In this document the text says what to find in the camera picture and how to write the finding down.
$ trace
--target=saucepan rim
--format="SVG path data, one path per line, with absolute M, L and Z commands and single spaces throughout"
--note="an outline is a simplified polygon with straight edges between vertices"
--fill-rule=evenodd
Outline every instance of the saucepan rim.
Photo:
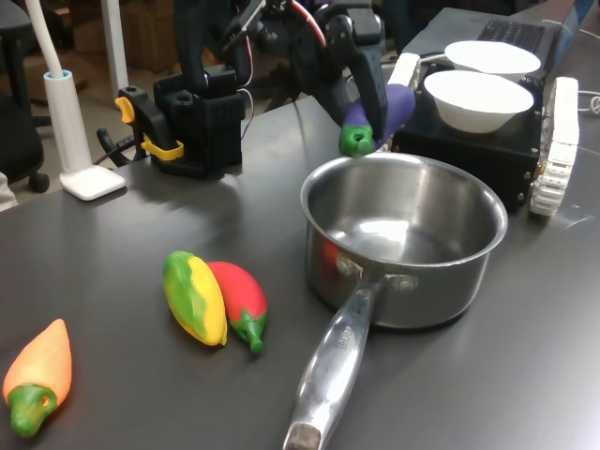
M 333 170 L 337 166 L 353 164 L 355 161 L 356 162 L 359 161 L 359 159 L 355 159 L 355 158 L 351 158 L 351 157 L 339 157 L 332 161 L 326 162 L 322 166 L 315 169 L 307 177 L 307 179 L 305 180 L 304 184 L 302 185 L 302 189 L 300 191 L 300 202 L 302 204 L 302 209 L 304 210 L 304 214 L 307 217 L 308 221 L 312 224 L 312 226 L 315 227 L 315 229 L 317 229 L 317 231 L 321 234 L 321 236 L 323 236 L 323 238 L 325 238 L 332 244 L 338 246 L 339 248 L 342 248 L 344 251 L 346 251 L 358 258 L 366 259 L 366 260 L 372 261 L 374 263 L 389 264 L 389 265 L 393 265 L 393 266 L 397 266 L 397 267 L 404 267 L 404 268 L 406 268 L 406 267 L 430 267 L 430 268 L 449 267 L 449 266 L 453 266 L 453 265 L 460 265 L 460 264 L 468 263 L 470 261 L 481 258 L 482 256 L 485 256 L 492 249 L 494 249 L 496 246 L 498 246 L 498 244 L 501 243 L 504 236 L 506 235 L 506 230 L 508 228 L 508 215 L 506 213 L 506 208 L 504 207 L 500 198 L 496 195 L 496 193 L 493 190 L 491 190 L 491 188 L 488 185 L 486 185 L 483 181 L 481 181 L 479 178 L 471 175 L 470 173 L 465 172 L 462 169 L 459 169 L 458 167 L 452 166 L 450 164 L 446 164 L 445 162 L 438 161 L 436 159 L 431 159 L 428 157 L 417 157 L 414 155 L 407 155 L 407 154 L 400 154 L 400 153 L 373 153 L 364 158 L 392 159 L 392 160 L 403 161 L 403 162 L 406 162 L 409 164 L 414 164 L 414 165 L 429 164 L 429 165 L 436 166 L 441 169 L 450 171 L 452 173 L 456 173 L 460 176 L 463 176 L 464 178 L 470 180 L 475 185 L 477 185 L 481 189 L 482 193 L 489 199 L 491 209 L 493 211 L 495 211 L 495 213 L 499 219 L 500 226 L 499 226 L 499 230 L 496 231 L 496 235 L 491 240 L 491 242 L 489 244 L 487 244 L 486 247 L 484 247 L 483 249 L 474 253 L 473 255 L 467 256 L 465 258 L 461 258 L 459 260 L 448 261 L 448 262 L 436 262 L 436 263 L 430 263 L 430 264 L 421 264 L 421 263 L 414 263 L 414 262 L 395 262 L 395 261 L 390 261 L 390 260 L 386 260 L 383 258 L 371 258 L 369 256 L 365 256 L 365 255 L 353 250 L 352 248 L 342 244 L 337 239 L 332 237 L 328 232 L 326 232 L 323 228 L 321 228 L 321 226 L 317 223 L 315 218 L 310 213 L 310 210 L 308 207 L 308 194 L 310 193 L 312 187 L 315 185 L 315 183 L 319 179 L 323 178 L 327 173 L 329 173 L 331 170 Z

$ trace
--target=stainless steel saucepan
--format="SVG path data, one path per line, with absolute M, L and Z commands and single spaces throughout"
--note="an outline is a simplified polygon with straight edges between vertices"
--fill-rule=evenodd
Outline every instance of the stainless steel saucepan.
M 477 178 L 400 154 L 341 158 L 302 187 L 307 277 L 339 308 L 302 377 L 284 450 L 322 450 L 350 395 L 371 323 L 427 328 L 479 288 L 506 211 Z

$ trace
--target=toy orange carrot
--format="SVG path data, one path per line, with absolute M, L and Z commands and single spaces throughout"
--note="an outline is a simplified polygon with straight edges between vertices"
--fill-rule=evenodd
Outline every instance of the toy orange carrot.
M 71 386 L 71 349 L 67 328 L 57 319 L 29 342 L 4 379 L 2 394 L 10 424 L 24 438 L 65 400 Z

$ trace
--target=purple eggplant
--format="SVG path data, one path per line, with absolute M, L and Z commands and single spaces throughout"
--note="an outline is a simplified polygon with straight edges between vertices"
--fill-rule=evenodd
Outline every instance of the purple eggplant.
M 354 102 L 346 114 L 339 136 L 339 151 L 348 157 L 362 157 L 380 148 L 402 124 L 411 118 L 414 111 L 414 92 L 402 84 L 388 84 L 387 123 L 380 141 L 373 141 L 373 128 L 360 98 Z

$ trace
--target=lamp base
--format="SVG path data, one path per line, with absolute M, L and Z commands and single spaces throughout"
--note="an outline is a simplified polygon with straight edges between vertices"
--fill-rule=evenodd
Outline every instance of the lamp base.
M 60 174 L 63 188 L 85 201 L 102 197 L 110 192 L 125 187 L 125 178 L 99 166 L 90 166 L 76 172 Z

